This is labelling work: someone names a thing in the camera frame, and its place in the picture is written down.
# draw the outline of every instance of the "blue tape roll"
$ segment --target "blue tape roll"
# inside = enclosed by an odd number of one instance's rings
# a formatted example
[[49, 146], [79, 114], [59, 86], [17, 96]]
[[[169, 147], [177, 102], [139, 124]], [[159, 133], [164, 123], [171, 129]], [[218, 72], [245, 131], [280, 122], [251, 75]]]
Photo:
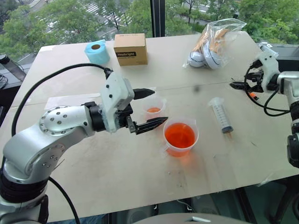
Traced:
[[101, 65], [110, 60], [105, 42], [105, 40], [95, 41], [86, 46], [84, 52], [91, 63]]

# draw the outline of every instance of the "window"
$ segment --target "window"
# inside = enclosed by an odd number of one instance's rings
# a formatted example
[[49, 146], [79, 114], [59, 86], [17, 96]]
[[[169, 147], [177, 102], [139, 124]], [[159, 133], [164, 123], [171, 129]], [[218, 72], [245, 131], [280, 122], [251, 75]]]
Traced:
[[2, 0], [0, 7], [0, 54], [20, 64], [46, 45], [113, 40], [117, 33], [152, 37], [150, 0]]
[[299, 0], [165, 1], [165, 35], [202, 32], [210, 21], [238, 18], [247, 23], [243, 30], [256, 42], [299, 44]]
[[196, 34], [232, 17], [256, 42], [299, 43], [299, 0], [2, 0], [0, 8], [0, 53], [20, 64], [45, 45]]

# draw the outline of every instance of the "orange liquid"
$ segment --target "orange liquid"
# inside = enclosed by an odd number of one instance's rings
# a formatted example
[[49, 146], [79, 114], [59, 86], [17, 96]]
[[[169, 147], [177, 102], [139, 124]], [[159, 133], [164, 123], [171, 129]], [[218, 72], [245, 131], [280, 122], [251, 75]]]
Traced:
[[160, 111], [160, 108], [157, 108], [157, 107], [153, 107], [153, 108], [150, 108], [147, 110], [147, 112], [149, 113], [155, 113], [155, 112], [159, 112]]
[[[174, 147], [187, 148], [194, 144], [195, 134], [192, 128], [183, 123], [175, 123], [170, 125], [165, 131], [167, 141]], [[188, 151], [176, 152], [168, 149], [167, 152], [176, 157], [180, 157], [189, 153]]]

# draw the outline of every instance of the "syringe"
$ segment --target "syringe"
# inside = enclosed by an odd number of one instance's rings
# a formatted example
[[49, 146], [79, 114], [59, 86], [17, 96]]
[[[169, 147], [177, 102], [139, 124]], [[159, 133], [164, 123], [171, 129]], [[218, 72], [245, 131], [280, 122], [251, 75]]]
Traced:
[[225, 114], [225, 109], [224, 109], [224, 99], [220, 97], [215, 97], [211, 99], [209, 102], [209, 106], [213, 107], [214, 113], [216, 115], [216, 118], [218, 120], [218, 123], [220, 125], [220, 128], [223, 133], [230, 133], [234, 129], [230, 125], [230, 122]]

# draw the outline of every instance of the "table surface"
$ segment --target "table surface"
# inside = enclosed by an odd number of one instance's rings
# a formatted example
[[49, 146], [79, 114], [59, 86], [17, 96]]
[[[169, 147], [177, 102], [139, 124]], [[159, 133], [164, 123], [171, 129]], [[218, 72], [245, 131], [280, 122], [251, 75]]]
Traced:
[[[242, 80], [259, 48], [245, 32], [230, 46], [233, 60], [223, 69], [184, 68], [198, 35], [147, 39], [149, 64], [120, 67], [113, 43], [107, 67], [128, 78], [133, 88], [156, 87], [167, 100], [170, 117], [195, 118], [200, 136], [189, 156], [173, 158], [162, 153], [163, 130], [141, 135], [121, 129], [115, 134], [96, 133], [68, 149], [54, 170], [55, 178], [72, 199], [78, 215], [86, 217], [126, 210], [174, 199], [198, 196], [267, 182], [299, 170], [287, 161], [286, 141], [290, 115], [268, 117], [262, 108], [229, 83]], [[41, 78], [69, 65], [87, 63], [86, 43], [41, 48], [0, 129], [0, 148], [10, 139], [14, 113], [28, 89]], [[49, 97], [98, 93], [105, 82], [98, 68], [73, 69], [43, 83], [25, 105], [17, 132], [36, 123]], [[259, 95], [261, 101], [269, 97]], [[207, 106], [213, 97], [225, 99], [234, 131], [223, 135], [214, 112]], [[132, 102], [133, 120], [142, 122], [142, 101]], [[284, 96], [272, 106], [287, 108]], [[61, 193], [49, 183], [49, 221], [73, 218]]]

